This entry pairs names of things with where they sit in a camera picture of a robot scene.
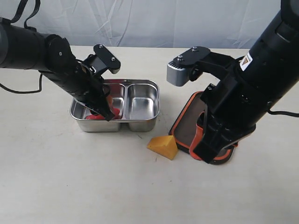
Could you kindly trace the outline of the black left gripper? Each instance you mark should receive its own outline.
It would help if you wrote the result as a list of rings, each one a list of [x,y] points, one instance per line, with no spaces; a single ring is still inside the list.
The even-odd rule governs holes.
[[[112,96],[109,85],[92,75],[77,60],[66,62],[45,61],[38,64],[38,71],[70,94],[75,100],[110,121]]]

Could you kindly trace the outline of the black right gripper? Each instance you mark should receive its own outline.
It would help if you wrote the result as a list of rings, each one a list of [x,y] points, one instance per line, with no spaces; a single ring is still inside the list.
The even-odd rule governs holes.
[[[206,104],[196,121],[189,154],[210,163],[219,152],[249,136],[256,123],[287,91],[286,63],[233,63],[222,71],[197,63],[194,73],[208,72],[220,82],[210,84],[201,99]]]

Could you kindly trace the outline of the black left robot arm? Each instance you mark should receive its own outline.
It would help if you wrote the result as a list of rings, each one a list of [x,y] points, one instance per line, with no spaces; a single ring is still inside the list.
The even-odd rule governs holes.
[[[40,34],[0,20],[0,66],[5,69],[37,70],[78,103],[100,114],[105,120],[115,115],[107,97],[110,93],[101,76],[109,70],[120,70],[120,61],[102,44],[93,47],[94,54],[78,60],[66,38]]]

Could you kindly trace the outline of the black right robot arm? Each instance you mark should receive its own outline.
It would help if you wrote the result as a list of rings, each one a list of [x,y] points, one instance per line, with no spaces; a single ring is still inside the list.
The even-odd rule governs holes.
[[[192,151],[206,163],[254,132],[256,123],[299,80],[299,3],[281,1],[281,9],[240,62],[232,63],[217,85],[201,95],[203,126]]]

